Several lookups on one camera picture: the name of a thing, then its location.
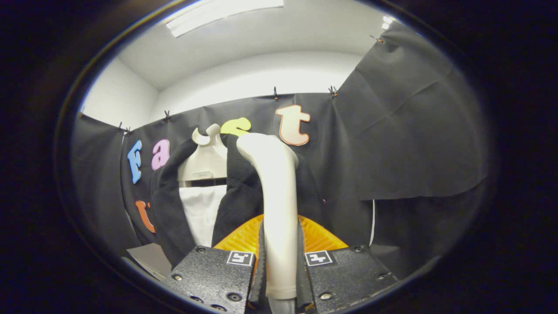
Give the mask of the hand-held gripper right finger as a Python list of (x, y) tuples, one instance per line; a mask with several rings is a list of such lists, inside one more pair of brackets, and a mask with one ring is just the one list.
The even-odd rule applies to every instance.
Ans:
[(318, 223), (299, 216), (296, 306), (301, 314), (330, 314), (398, 282), (365, 245), (347, 245)]

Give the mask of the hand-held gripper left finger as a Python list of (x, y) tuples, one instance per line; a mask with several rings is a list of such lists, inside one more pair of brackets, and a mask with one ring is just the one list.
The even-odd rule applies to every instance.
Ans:
[(265, 267), (263, 216), (249, 219), (213, 248), (196, 246), (163, 284), (183, 298), (228, 314), (256, 314)]

